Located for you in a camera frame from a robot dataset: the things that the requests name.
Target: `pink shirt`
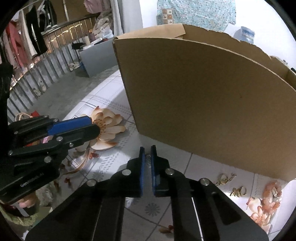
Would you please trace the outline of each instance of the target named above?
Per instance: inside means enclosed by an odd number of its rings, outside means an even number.
[[[29,60],[24,45],[22,43],[21,36],[18,33],[16,27],[11,22],[9,22],[8,26],[6,27],[6,32],[10,39],[16,60],[19,65],[23,67],[29,62]]]
[[[84,0],[84,6],[90,13],[98,13],[103,10],[101,0]]]

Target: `ring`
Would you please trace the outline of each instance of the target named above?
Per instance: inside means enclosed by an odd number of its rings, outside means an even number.
[[[232,193],[230,194],[230,196],[235,196],[235,197],[241,197],[247,194],[247,188],[242,186],[241,188],[233,188]]]
[[[228,177],[226,174],[221,175],[220,182],[221,182],[221,184],[226,184],[228,182]]]
[[[247,194],[247,188],[246,188],[245,186],[242,186],[242,187],[239,189],[239,192],[240,192],[241,196],[244,196],[244,195]]]

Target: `white tiled floor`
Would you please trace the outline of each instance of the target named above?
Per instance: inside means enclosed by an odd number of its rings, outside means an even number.
[[[268,177],[192,155],[139,134],[134,124],[134,118],[119,71],[98,85],[66,118],[79,117],[82,114],[89,115],[96,106],[109,108],[115,114],[121,114],[124,118],[121,124],[126,126],[126,131],[116,136],[114,141],[118,142],[117,146],[106,151],[97,152],[99,154],[98,158],[88,160],[80,173],[71,176],[71,188],[63,182],[64,178],[60,180],[63,199],[88,179],[106,180],[117,171],[124,169],[130,159],[138,157],[140,146],[145,147],[146,154],[149,154],[151,145],[156,145],[158,156],[168,159],[172,168],[185,173],[187,178],[194,180],[206,177],[215,182],[219,180],[223,173],[228,176],[235,173],[237,176],[230,183],[219,188],[243,210],[247,209],[246,202],[248,198],[250,196],[261,197],[265,184],[271,180]],[[144,178],[143,197],[131,200],[126,206],[122,240],[173,240],[171,234],[167,235],[159,232],[160,226],[167,227],[173,224],[170,199],[155,198],[152,195],[151,168],[149,165],[145,165]],[[291,181],[289,184],[281,182],[283,187],[286,186],[283,189],[281,207],[271,221],[270,240],[282,229],[296,206],[296,192],[294,191],[296,180]],[[240,198],[229,196],[233,188],[242,186],[247,188],[245,196]]]

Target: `stainless steel railing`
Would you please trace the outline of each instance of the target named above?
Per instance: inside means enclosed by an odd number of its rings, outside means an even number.
[[[35,101],[59,78],[70,72],[70,63],[79,62],[79,54],[72,43],[84,42],[96,22],[97,14],[65,22],[44,33],[48,51],[25,67],[18,65],[11,79],[7,116],[13,122],[20,112],[32,109]]]

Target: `blue gripper pad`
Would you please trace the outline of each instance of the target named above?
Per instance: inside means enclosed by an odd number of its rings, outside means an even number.
[[[140,187],[141,187],[141,196],[143,196],[144,165],[145,165],[145,148],[144,147],[140,147],[139,159],[142,161],[141,175],[140,175]]]
[[[92,121],[88,116],[78,117],[53,124],[47,133],[49,136],[58,135],[67,131],[75,130],[77,128],[89,126],[91,124]]]
[[[156,146],[151,147],[151,176],[152,176],[152,191],[156,197],[164,197],[169,190],[166,179],[161,177],[170,164],[167,159],[157,156]]]

